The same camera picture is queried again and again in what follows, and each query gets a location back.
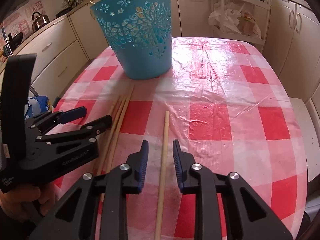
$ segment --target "plastic tablecloth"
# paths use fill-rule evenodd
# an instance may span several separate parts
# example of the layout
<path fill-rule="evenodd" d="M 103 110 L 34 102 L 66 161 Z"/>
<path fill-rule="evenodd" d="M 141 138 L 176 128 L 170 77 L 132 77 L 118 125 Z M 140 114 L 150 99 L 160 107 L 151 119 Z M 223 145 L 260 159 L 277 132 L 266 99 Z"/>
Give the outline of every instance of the plastic tablecloth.
<path fill-rule="evenodd" d="M 296 237 L 307 192 L 303 139 L 284 88 L 255 47 L 214 38 L 173 38 L 172 68 L 145 81 L 127 78 L 108 47 L 75 80 L 56 108 L 66 111 L 85 106 L 87 116 L 58 125 L 52 132 L 76 130 L 106 115 L 132 83 L 135 87 L 112 163 L 112 167 L 124 163 L 130 153 L 139 151 L 143 139 L 149 141 L 143 191 L 127 198 L 130 240 L 154 237 L 166 110 L 170 127 L 162 239 L 194 236 L 195 196 L 179 192 L 174 139 L 213 172 L 237 171 Z M 57 179 L 58 197 L 92 167 L 93 162 Z M 225 239 L 224 222 L 221 229 Z"/>

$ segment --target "drawer handle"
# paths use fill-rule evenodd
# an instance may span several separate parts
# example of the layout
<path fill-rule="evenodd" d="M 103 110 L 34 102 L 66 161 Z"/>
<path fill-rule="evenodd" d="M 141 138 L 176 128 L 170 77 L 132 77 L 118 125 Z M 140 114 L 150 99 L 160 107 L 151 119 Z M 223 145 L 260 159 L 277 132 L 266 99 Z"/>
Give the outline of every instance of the drawer handle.
<path fill-rule="evenodd" d="M 45 50 L 47 50 L 51 45 L 52 45 L 52 42 L 50 42 L 47 46 L 45 46 L 45 47 L 42 49 L 42 52 L 44 52 Z"/>
<path fill-rule="evenodd" d="M 96 18 L 95 18 L 95 16 L 94 16 L 94 13 L 93 13 L 92 9 L 90 8 L 89 11 L 90 11 L 90 15 L 91 15 L 92 19 L 95 20 Z"/>
<path fill-rule="evenodd" d="M 67 67 L 64 68 L 64 70 L 62 70 L 62 72 L 58 75 L 58 77 L 60 77 L 62 75 L 62 73 L 67 69 Z"/>

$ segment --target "blue plastic bucket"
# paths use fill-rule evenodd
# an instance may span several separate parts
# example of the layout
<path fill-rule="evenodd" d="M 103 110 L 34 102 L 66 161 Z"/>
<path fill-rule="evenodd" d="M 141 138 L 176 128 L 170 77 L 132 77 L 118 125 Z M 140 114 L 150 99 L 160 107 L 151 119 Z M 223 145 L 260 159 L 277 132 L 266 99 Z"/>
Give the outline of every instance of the blue plastic bucket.
<path fill-rule="evenodd" d="M 90 9 L 129 78 L 170 69 L 171 0 L 101 0 Z"/>

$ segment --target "wooden stick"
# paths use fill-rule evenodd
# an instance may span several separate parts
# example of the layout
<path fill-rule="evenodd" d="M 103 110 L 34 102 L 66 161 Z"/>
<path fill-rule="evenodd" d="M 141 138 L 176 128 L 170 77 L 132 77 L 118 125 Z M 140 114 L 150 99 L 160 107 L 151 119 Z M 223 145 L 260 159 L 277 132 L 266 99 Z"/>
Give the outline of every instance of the wooden stick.
<path fill-rule="evenodd" d="M 163 145 L 162 145 L 162 155 L 161 155 L 161 172 L 160 172 L 158 206 L 157 206 L 157 217 L 156 217 L 156 231 L 155 231 L 154 240 L 160 240 L 160 236 L 161 236 L 164 190 L 165 190 L 165 173 L 167 169 L 167 155 L 168 155 L 169 117 L 170 117 L 170 113 L 169 111 L 166 111 L 165 118 L 164 118 L 164 133 L 163 133 Z"/>
<path fill-rule="evenodd" d="M 97 170 L 97 176 L 101 175 L 101 172 L 102 172 L 102 167 L 103 167 L 103 164 L 105 162 L 105 159 L 106 159 L 106 156 L 107 156 L 107 153 L 108 153 L 108 149 L 109 149 L 109 145 L 110 145 L 110 142 L 111 142 L 111 139 L 112 139 L 112 135 L 117 127 L 117 124 L 118 124 L 118 120 L 119 120 L 119 117 L 120 117 L 120 114 L 122 112 L 122 108 L 125 104 L 125 99 L 124 97 L 121 97 L 122 98 L 122 101 L 121 101 L 121 104 L 120 104 L 120 107 L 118 109 L 118 112 L 116 114 L 116 117 L 112 123 L 112 126 L 111 126 L 111 130 L 110 130 L 110 133 L 108 135 L 108 139 L 107 139 L 107 142 L 105 144 L 105 146 L 103 147 L 103 150 L 101 152 L 101 158 L 100 158 L 100 161 L 99 161 L 99 166 L 98 166 L 98 170 Z"/>
<path fill-rule="evenodd" d="M 110 107 L 110 110 L 109 110 L 109 113 L 108 113 L 108 115 L 112 115 L 112 113 L 113 113 L 113 110 L 115 109 L 115 107 L 116 107 L 116 104 L 118 103 L 118 101 L 120 100 L 120 98 L 121 98 L 121 96 L 118 96 L 118 99 L 117 99 L 117 101 L 114 101 L 113 102 L 113 104 L 111 105 L 111 107 Z"/>
<path fill-rule="evenodd" d="M 118 96 L 118 99 L 116 101 L 113 102 L 113 104 L 111 105 L 110 109 L 109 109 L 109 112 L 108 112 L 108 115 L 112 115 L 113 111 L 115 110 L 115 107 L 116 105 L 118 104 L 119 100 L 121 100 L 121 97 L 122 96 Z M 102 150 L 104 149 L 104 140 L 105 140 L 105 137 L 107 136 L 108 133 L 104 132 L 103 134 L 99 134 L 99 150 L 100 150 L 100 154 L 98 156 L 98 158 L 96 158 L 96 161 L 93 165 L 93 173 L 96 175 L 96 171 L 98 169 L 98 166 L 99 166 L 99 163 L 100 163 L 100 160 L 101 160 L 101 152 L 103 152 Z"/>
<path fill-rule="evenodd" d="M 132 85 L 130 87 L 129 94 L 128 94 L 126 100 L 125 100 L 124 107 L 122 109 L 121 116 L 119 118 L 119 122 L 118 122 L 118 125 L 117 125 L 117 129 L 115 131 L 115 136 L 114 136 L 112 144 L 110 146 L 110 153 L 108 155 L 108 162 L 105 164 L 106 165 L 106 169 L 105 169 L 106 173 L 109 173 L 111 171 L 113 156 L 115 155 L 115 150 L 116 150 L 116 145 L 117 145 L 120 129 L 121 129 L 121 126 L 122 126 L 122 122 L 123 122 L 123 119 L 124 119 L 125 112 L 127 111 L 127 108 L 128 108 L 128 104 L 129 104 L 129 101 L 130 101 L 130 98 L 131 98 L 131 95 L 132 95 L 132 92 L 133 92 L 133 88 L 134 88 L 134 85 Z"/>
<path fill-rule="evenodd" d="M 116 104 L 116 107 L 113 109 L 113 112 L 111 114 L 113 119 L 116 117 L 116 114 L 118 113 L 119 107 L 123 99 L 125 99 L 125 96 L 120 96 L 119 101 Z"/>

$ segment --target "tile backsplash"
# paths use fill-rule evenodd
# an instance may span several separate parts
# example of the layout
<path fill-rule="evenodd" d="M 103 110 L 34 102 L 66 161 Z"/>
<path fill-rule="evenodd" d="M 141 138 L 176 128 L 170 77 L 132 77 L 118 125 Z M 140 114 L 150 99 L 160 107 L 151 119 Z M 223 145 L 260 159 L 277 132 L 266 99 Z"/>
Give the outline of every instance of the tile backsplash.
<path fill-rule="evenodd" d="M 14 11 L 9 17 L 4 20 L 4 28 L 8 36 L 11 33 L 12 36 L 18 33 L 23 33 L 23 40 L 25 41 L 32 33 L 32 23 L 31 19 L 34 12 L 39 12 L 46 14 L 45 8 L 41 0 L 30 0 L 27 4 L 21 6 L 18 10 Z M 0 47 L 3 48 L 5 41 L 2 33 L 0 33 Z M 6 58 L 1 57 L 1 62 L 4 62 Z"/>

